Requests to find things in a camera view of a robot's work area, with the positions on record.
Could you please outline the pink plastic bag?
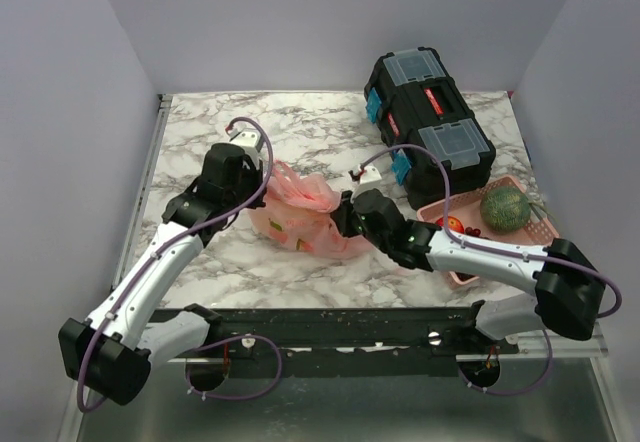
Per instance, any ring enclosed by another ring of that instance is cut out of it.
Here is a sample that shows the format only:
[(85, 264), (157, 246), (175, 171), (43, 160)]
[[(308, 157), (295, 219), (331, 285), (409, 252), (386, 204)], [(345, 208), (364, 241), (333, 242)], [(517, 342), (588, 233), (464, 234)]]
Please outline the pink plastic bag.
[(362, 236), (342, 236), (330, 214), (341, 194), (317, 173), (298, 175), (276, 161), (264, 195), (264, 206), (249, 211), (257, 232), (282, 247), (316, 257), (351, 259), (372, 249)]

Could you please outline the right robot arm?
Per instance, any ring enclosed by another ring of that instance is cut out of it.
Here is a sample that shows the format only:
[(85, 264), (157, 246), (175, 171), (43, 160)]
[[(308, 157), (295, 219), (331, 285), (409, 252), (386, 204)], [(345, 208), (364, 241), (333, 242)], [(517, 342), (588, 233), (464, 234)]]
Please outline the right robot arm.
[(344, 192), (330, 217), (340, 235), (364, 237), (401, 267), (476, 275), (520, 290), (518, 296), (478, 305), (475, 319), (459, 332), (471, 353), (532, 330), (577, 341), (593, 334), (605, 283), (568, 240), (522, 246), (451, 235), (438, 224), (405, 218), (377, 189), (358, 196)]

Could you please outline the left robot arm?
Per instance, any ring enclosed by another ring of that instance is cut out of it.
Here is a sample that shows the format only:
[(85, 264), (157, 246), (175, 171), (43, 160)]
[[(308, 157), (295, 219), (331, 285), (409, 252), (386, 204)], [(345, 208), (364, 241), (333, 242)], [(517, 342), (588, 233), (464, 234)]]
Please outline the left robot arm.
[(66, 375), (75, 380), (84, 413), (110, 400), (124, 406), (141, 392), (151, 371), (191, 350), (214, 355), (221, 337), (219, 314), (198, 304), (172, 319), (150, 320), (182, 271), (244, 209), (263, 207), (274, 169), (268, 141), (241, 137), (214, 144), (202, 171), (168, 203), (151, 243), (114, 291), (85, 319), (68, 319), (58, 341)]

